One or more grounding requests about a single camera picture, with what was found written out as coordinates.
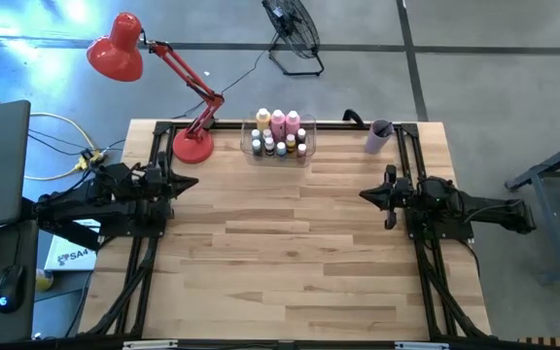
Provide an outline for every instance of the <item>wooden table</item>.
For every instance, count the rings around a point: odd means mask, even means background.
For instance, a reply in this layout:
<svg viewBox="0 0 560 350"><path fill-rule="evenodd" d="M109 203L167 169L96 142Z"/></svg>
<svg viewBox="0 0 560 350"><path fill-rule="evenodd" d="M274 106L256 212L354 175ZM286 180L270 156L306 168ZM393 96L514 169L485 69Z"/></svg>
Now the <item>wooden table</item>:
<svg viewBox="0 0 560 350"><path fill-rule="evenodd" d="M148 162L155 122L131 121L122 161ZM442 123L418 125L428 175L454 179ZM386 164L401 166L397 140L371 156L366 136L319 130L306 168L249 165L238 130L214 131L215 151L201 164L175 159L175 172L200 182L173 201L176 218L159 242L144 337L428 339L403 214L385 230L384 214L358 197L381 184ZM122 289L130 245L117 238L99 252L80 331ZM489 333L472 255L455 241L442 241L442 252L451 293Z"/></svg>

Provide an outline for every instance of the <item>pink bottle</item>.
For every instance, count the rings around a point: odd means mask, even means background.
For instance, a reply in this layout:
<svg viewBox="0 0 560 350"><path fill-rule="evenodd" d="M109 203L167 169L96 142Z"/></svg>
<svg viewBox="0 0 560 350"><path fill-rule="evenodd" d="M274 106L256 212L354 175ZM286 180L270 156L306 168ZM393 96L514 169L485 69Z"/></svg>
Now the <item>pink bottle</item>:
<svg viewBox="0 0 560 350"><path fill-rule="evenodd" d="M271 134L276 143L284 141L285 119L284 114L280 110L273 111L271 115Z"/></svg>
<svg viewBox="0 0 560 350"><path fill-rule="evenodd" d="M285 121L287 135L292 134L298 136L299 130L299 114L296 111L291 111L287 115L287 120Z"/></svg>

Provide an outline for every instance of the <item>red desk lamp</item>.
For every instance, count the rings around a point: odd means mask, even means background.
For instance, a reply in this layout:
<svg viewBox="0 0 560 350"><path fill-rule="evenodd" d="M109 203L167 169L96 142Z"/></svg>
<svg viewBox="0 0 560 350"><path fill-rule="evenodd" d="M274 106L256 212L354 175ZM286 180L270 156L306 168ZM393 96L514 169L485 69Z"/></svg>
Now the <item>red desk lamp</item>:
<svg viewBox="0 0 560 350"><path fill-rule="evenodd" d="M205 161L213 153L213 138L204 126L222 106L224 97L205 85L169 44L147 41L140 20L132 14L121 13L114 20L110 35L97 39L87 49L87 60L108 78L136 81L142 76L142 55L136 47L140 34L144 35L144 45L149 52L161 57L206 103L202 114L187 129L179 131L172 144L174 155L180 161L189 164Z"/></svg>

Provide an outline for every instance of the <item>clear plastic organizer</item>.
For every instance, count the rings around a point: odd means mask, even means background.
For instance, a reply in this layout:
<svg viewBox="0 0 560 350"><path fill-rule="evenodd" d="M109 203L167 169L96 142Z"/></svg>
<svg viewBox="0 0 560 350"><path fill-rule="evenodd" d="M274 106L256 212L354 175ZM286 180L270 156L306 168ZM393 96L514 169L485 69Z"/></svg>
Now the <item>clear plastic organizer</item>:
<svg viewBox="0 0 560 350"><path fill-rule="evenodd" d="M252 152L252 130L257 128L256 118L243 120L243 124L241 125L240 147L248 163L259 166L308 166L312 156L317 151L317 121L311 115L303 115L299 116L299 118L299 127L306 130L306 155L304 157L298 157L297 147L293 153L287 153L284 157L279 157L275 153L273 156L268 156L264 153L264 149L262 151L262 156L255 156Z"/></svg>

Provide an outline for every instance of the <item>lamp shade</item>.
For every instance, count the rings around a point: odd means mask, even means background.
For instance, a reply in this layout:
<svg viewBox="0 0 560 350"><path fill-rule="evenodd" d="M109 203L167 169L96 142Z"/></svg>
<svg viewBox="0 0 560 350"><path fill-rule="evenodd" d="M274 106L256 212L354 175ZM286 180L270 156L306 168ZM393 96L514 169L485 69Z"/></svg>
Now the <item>lamp shade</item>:
<svg viewBox="0 0 560 350"><path fill-rule="evenodd" d="M121 81L133 82L142 76L142 55L137 41L142 31L140 20L121 13L114 20L109 36L98 38L87 49L87 60L99 73Z"/></svg>

